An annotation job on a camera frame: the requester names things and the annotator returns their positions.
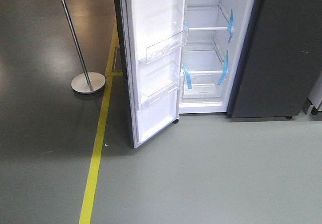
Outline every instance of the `green epoxy floor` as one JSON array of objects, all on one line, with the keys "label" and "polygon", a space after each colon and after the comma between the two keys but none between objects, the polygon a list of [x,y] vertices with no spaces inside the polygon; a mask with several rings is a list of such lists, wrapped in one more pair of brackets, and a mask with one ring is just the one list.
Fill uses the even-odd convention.
[{"label": "green epoxy floor", "polygon": [[[104,73],[113,0],[67,0],[90,71]],[[59,0],[0,0],[0,223],[78,223],[102,93],[81,67]],[[114,78],[92,223],[322,222],[322,115],[182,116],[129,147]]]}]

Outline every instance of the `yellow floor line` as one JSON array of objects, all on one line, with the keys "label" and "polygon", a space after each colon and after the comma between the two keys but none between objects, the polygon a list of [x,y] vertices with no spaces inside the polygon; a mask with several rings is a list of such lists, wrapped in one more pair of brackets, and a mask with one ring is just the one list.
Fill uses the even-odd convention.
[{"label": "yellow floor line", "polygon": [[114,28],[113,28],[110,52],[109,52],[109,57],[108,57],[108,62],[106,67],[106,73],[105,73],[106,85],[104,89],[99,123],[96,131],[93,155],[91,159],[89,175],[87,178],[87,184],[86,184],[86,189],[85,189],[85,194],[83,199],[82,210],[80,213],[81,215],[79,218],[79,224],[91,223],[93,205],[95,200],[96,185],[97,185],[97,179],[99,175],[100,161],[101,161],[102,148],[103,148],[103,142],[104,142],[104,134],[105,134],[107,117],[108,117],[110,99],[111,99],[112,83],[113,83],[113,76],[114,76],[112,72],[112,67],[114,63],[114,55],[115,55],[117,42],[118,42],[117,27],[115,22]]}]

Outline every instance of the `round metal base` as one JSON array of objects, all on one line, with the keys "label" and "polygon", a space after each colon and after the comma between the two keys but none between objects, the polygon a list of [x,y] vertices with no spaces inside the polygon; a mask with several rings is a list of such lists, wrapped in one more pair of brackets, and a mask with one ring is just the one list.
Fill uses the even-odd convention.
[{"label": "round metal base", "polygon": [[71,82],[74,91],[81,94],[91,94],[99,91],[105,85],[105,77],[96,72],[89,72],[90,85],[87,84],[84,74],[75,77]]}]

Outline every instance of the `appliance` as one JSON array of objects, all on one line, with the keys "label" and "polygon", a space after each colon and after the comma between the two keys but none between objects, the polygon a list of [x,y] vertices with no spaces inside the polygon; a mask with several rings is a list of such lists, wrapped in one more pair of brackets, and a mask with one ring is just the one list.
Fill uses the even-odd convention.
[{"label": "appliance", "polygon": [[179,114],[238,116],[233,111],[243,105],[242,90],[248,91],[240,86],[247,81],[254,40],[263,37],[257,27],[265,3],[115,0],[135,148],[178,122]]},{"label": "appliance", "polygon": [[227,113],[290,119],[322,70],[322,0],[259,0],[255,6]]}]

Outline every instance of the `open refrigerator door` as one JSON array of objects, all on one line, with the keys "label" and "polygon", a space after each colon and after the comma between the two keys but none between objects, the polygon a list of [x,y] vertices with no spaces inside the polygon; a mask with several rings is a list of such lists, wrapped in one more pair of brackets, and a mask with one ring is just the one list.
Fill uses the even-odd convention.
[{"label": "open refrigerator door", "polygon": [[179,118],[185,0],[121,0],[134,147]]}]

